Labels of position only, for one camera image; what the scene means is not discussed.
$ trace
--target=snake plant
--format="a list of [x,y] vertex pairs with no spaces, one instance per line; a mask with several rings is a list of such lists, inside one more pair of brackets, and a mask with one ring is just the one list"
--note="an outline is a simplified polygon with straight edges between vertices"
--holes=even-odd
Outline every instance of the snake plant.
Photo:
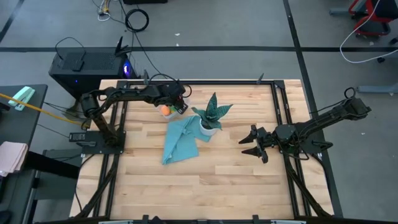
[[226,115],[232,106],[233,105],[217,107],[217,96],[216,93],[213,93],[206,110],[198,110],[195,107],[193,107],[192,110],[201,117],[201,125],[205,129],[221,129],[221,123],[218,120]]

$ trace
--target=butcher block tabletop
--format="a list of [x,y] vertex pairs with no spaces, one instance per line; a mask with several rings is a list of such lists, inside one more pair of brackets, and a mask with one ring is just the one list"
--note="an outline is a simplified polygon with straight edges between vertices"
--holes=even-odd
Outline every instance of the butcher block tabletop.
[[[301,81],[284,81],[293,122],[310,119]],[[103,80],[100,89],[116,87],[117,82]],[[119,159],[111,219],[140,220],[143,215],[149,218],[157,215],[163,220],[247,220],[253,215],[259,215],[260,219],[293,218],[285,165],[278,148],[267,149],[269,162],[263,164],[261,159],[241,153],[255,143],[238,144],[249,134],[252,124],[270,132],[277,126],[270,85],[191,87],[190,107],[206,109],[214,92],[219,106],[233,104],[220,119],[223,130],[209,142],[196,140],[198,157],[164,166],[162,155],[168,121],[154,105],[129,102],[124,126],[125,150]],[[110,108],[103,114],[108,122],[111,111]],[[281,112],[286,123],[284,111]],[[195,113],[189,108],[175,119],[192,115]],[[94,124],[91,129],[97,130]],[[113,161],[111,157],[108,168]],[[103,155],[95,155],[81,168],[76,192],[83,207],[97,189],[102,161]],[[322,166],[311,157],[302,161],[302,168],[309,191],[327,212],[333,213]],[[107,194],[105,190],[100,215],[104,214]],[[296,194],[300,214],[304,215],[298,188]],[[79,211],[75,198],[70,215]]]

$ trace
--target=floor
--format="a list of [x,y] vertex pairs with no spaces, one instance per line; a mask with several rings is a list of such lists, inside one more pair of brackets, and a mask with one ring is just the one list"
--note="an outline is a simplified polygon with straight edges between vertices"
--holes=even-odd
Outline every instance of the floor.
[[[147,54],[156,67],[175,78],[258,78],[264,73],[264,78],[270,79],[301,79],[307,98],[314,98],[317,108],[322,108],[341,100],[349,86],[398,81],[396,58],[387,58],[383,64],[344,61],[338,47],[354,22],[345,16],[332,17],[328,10],[347,5],[346,0],[169,0],[167,4],[140,6],[149,14],[150,23],[138,36],[143,46],[154,47]],[[111,2],[110,11],[115,19],[121,19],[117,1]],[[132,20],[136,26],[142,23],[139,16]],[[292,23],[297,31],[295,41]],[[383,47],[398,34],[398,24],[393,22],[391,27],[391,34],[379,40],[350,38],[345,47],[352,52],[346,56],[363,60],[382,53],[372,51],[386,51]],[[45,100],[60,106],[73,103],[48,75],[53,47],[60,39],[72,36],[85,47],[114,47],[123,35],[124,43],[131,43],[131,33],[122,24],[97,20],[96,6],[90,0],[3,0],[0,29],[0,84],[47,84]],[[60,46],[78,47],[71,40]],[[181,51],[178,47],[198,48]],[[139,73],[144,69],[150,75],[155,73],[142,52],[133,56]],[[398,96],[358,96],[373,109],[371,114],[324,130],[325,139],[334,144],[328,151],[341,209],[346,218],[398,221]],[[311,110],[314,102],[309,103]],[[61,115],[47,106],[45,109]],[[63,134],[79,130],[44,114],[39,123]],[[72,148],[76,146],[65,137],[41,127],[32,142],[35,152]],[[35,221],[64,219],[71,203],[72,196],[44,202],[38,206]]]

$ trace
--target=blue towel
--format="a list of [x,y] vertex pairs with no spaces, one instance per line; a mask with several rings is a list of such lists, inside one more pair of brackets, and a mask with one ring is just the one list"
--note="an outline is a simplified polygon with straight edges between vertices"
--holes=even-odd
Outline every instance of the blue towel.
[[199,156],[195,138],[205,142],[210,140],[210,136],[201,133],[199,122],[199,116],[190,116],[169,123],[164,144],[163,165]]

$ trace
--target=blue light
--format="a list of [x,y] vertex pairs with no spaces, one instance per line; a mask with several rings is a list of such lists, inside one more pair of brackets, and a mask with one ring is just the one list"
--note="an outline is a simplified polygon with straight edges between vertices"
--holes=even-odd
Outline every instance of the blue light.
[[128,59],[124,62],[123,72],[126,78],[131,78],[131,64]]

